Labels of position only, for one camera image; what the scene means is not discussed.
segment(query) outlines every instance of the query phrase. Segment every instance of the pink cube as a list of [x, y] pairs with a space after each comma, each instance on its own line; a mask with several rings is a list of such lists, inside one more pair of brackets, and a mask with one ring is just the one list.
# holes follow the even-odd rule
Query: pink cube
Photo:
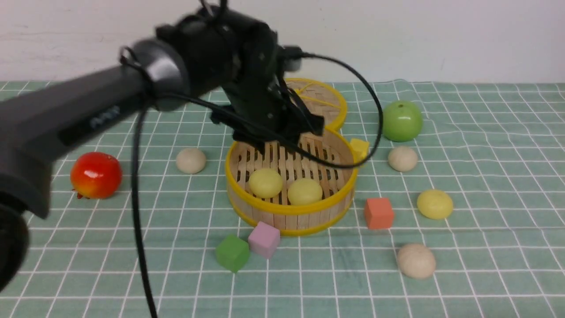
[[270, 259], [281, 242], [281, 232], [269, 224], [259, 222], [249, 235], [247, 242], [252, 252]]

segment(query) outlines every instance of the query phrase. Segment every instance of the white wall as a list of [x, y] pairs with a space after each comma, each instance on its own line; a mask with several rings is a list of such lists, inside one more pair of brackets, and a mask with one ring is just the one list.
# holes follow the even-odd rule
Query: white wall
[[[116, 62], [122, 44], [196, 0], [0, 0], [0, 80], [62, 80]], [[370, 81], [565, 81], [564, 0], [231, 0], [286, 44]], [[299, 74], [353, 78], [309, 62]]]

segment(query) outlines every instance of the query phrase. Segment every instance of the toy apple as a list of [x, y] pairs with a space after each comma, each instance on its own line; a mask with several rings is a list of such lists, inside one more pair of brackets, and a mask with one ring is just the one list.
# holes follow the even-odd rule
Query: toy apple
[[71, 169], [71, 183], [77, 198], [105, 199], [121, 184], [120, 162], [103, 152], [88, 152], [77, 159]]
[[418, 136], [424, 121], [418, 106], [410, 101], [396, 101], [383, 111], [383, 135], [399, 143]]

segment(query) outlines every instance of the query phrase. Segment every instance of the yellow rim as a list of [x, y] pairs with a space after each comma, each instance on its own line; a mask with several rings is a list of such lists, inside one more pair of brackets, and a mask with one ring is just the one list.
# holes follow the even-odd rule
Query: yellow rim
[[[347, 142], [347, 140], [345, 140], [345, 138], [343, 138], [340, 134], [336, 133], [333, 130], [327, 128], [326, 130], [328, 131], [328, 133], [334, 134], [339, 139], [341, 139], [341, 141], [343, 141], [347, 145], [347, 148], [349, 149], [349, 151], [351, 151], [352, 154], [354, 154], [355, 157], [355, 152], [353, 148]], [[226, 163], [225, 163], [225, 177], [228, 180], [228, 184], [231, 186], [231, 188], [234, 190], [237, 196], [242, 198], [246, 203], [260, 210], [269, 211], [270, 213], [282, 214], [286, 216], [308, 214], [308, 213], [312, 213], [313, 211], [324, 210], [338, 204], [341, 201], [341, 199], [343, 199], [345, 195], [353, 189], [355, 185], [358, 169], [353, 169], [353, 171], [351, 172], [351, 177], [349, 178], [349, 180], [347, 180], [347, 182], [345, 183], [344, 187], [341, 188], [341, 190], [337, 191], [337, 193], [335, 193], [330, 197], [327, 197], [322, 201], [309, 205], [281, 205], [281, 204], [265, 202], [247, 193], [243, 188], [241, 188], [237, 184], [236, 180], [232, 175], [232, 171], [229, 168], [229, 159], [232, 157], [232, 152], [237, 144], [238, 142], [234, 142], [228, 150], [228, 155], [226, 156]]]
[[[235, 206], [230, 195], [228, 195], [228, 199], [232, 203], [233, 210], [237, 213], [237, 215], [239, 217], [241, 217], [241, 219], [245, 223], [249, 224], [252, 227], [257, 226], [258, 222], [249, 218], [247, 215], [245, 215], [243, 212], [241, 212], [241, 210], [238, 207]], [[299, 236], [311, 235], [311, 234], [315, 234], [315, 233], [318, 233], [320, 231], [323, 231], [323, 230], [331, 227], [332, 225], [336, 224], [339, 220], [341, 220], [344, 217], [345, 213], [347, 213], [347, 211], [351, 207], [352, 202], [353, 202], [353, 198], [351, 198], [351, 200], [349, 200], [345, 209], [343, 211], [341, 211], [340, 214], [336, 215], [336, 217], [334, 219], [330, 220], [329, 222], [326, 222], [326, 223], [318, 225], [318, 226], [311, 227], [311, 228], [306, 229], [306, 230], [280, 230], [281, 235], [286, 236], [286, 237], [299, 237]]]
[[324, 102], [324, 101], [319, 101], [319, 102], [321, 102], [322, 104], [334, 106], [334, 107], [337, 107], [337, 108], [340, 109], [340, 113], [337, 116], [336, 120], [327, 124], [326, 127], [331, 129], [331, 130], [334, 130], [334, 131], [339, 131], [341, 129], [341, 127], [345, 123], [345, 118], [347, 116], [347, 101], [345, 100], [345, 98], [343, 97], [343, 95], [340, 92], [338, 92], [335, 88], [331, 87], [330, 85], [328, 85], [326, 83], [322, 83], [322, 82], [317, 81], [317, 80], [303, 79], [303, 78], [287, 78], [287, 79], [285, 79], [285, 81], [303, 81], [303, 82], [306, 82], [306, 85], [302, 89], [299, 89], [299, 90], [296, 91], [298, 93], [298, 95], [301, 95], [302, 91], [304, 91], [304, 89], [306, 89], [308, 86], [313, 85], [313, 84], [322, 86], [323, 88], [332, 92], [337, 97], [337, 100], [339, 100], [339, 105], [329, 104], [329, 103]]

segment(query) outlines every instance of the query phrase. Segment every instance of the green cube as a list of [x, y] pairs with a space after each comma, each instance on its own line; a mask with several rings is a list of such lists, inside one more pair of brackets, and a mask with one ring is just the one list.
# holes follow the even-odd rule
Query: green cube
[[225, 237], [216, 247], [216, 260], [232, 273], [237, 273], [245, 266], [250, 254], [249, 244], [233, 234]]

